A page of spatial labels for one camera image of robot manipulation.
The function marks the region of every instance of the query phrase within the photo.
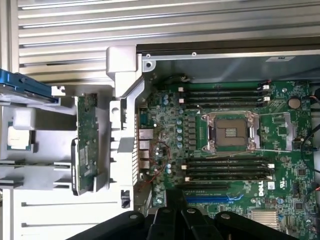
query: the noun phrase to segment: metal panel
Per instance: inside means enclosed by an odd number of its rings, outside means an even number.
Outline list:
[[[318,0],[17,3],[20,72],[49,82],[110,83],[103,66],[105,51],[112,45],[316,36],[320,32]]]

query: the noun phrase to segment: circuit board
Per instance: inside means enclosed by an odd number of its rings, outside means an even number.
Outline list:
[[[98,175],[99,132],[96,118],[97,95],[76,97],[77,138],[71,144],[72,191],[81,195],[90,190]]]
[[[267,226],[316,239],[314,219],[303,206],[314,173],[300,153],[312,128],[309,91],[306,81],[182,83],[155,90],[139,109],[139,128],[153,128],[148,153],[140,153],[150,161],[146,173],[156,175],[153,206],[164,205],[165,189],[182,188],[188,204],[210,217],[221,211],[253,220],[271,215]],[[256,134],[243,130],[249,125]],[[314,165],[311,150],[304,159]],[[306,208],[315,206],[311,194]]]

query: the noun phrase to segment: heatsink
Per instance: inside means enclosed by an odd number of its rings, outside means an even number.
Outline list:
[[[252,209],[248,216],[251,220],[275,230],[280,230],[279,217],[276,209]]]

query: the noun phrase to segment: motherboard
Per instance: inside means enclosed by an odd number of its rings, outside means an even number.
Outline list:
[[[315,239],[314,172],[301,157],[311,126],[307,81],[177,83],[140,106],[139,171],[154,207],[182,189],[210,217],[231,211]],[[314,165],[312,141],[304,160]]]

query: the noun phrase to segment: chip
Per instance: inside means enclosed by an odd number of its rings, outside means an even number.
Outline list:
[[[303,204],[301,202],[296,202],[294,208],[296,210],[302,210],[303,209]]]
[[[306,170],[305,169],[298,169],[298,176],[305,176]]]
[[[279,136],[287,136],[287,128],[285,126],[278,127],[278,135]]]

